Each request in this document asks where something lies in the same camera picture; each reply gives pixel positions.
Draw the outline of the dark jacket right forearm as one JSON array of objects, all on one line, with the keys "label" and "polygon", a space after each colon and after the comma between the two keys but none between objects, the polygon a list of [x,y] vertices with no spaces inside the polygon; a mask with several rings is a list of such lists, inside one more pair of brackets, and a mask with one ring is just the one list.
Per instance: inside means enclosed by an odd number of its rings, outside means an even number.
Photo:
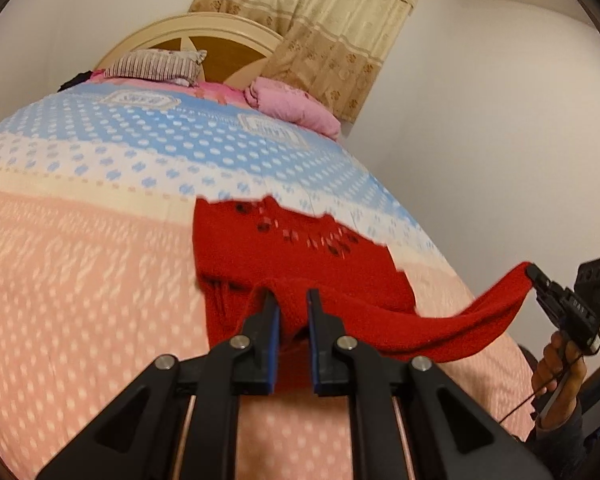
[{"label": "dark jacket right forearm", "polygon": [[554,479],[570,479],[588,457],[580,403],[577,403],[570,417],[555,429],[541,429],[536,425],[524,441],[524,446]]}]

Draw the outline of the person's right hand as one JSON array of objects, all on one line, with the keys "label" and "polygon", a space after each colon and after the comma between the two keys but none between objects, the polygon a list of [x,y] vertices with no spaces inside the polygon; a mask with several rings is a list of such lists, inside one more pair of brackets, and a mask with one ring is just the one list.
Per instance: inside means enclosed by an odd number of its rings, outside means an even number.
[{"label": "person's right hand", "polygon": [[565,340],[562,333],[554,333],[531,379],[537,396],[550,393],[555,398],[540,416],[539,428],[552,431],[568,422],[578,406],[586,374],[588,369],[580,349],[573,341]]}]

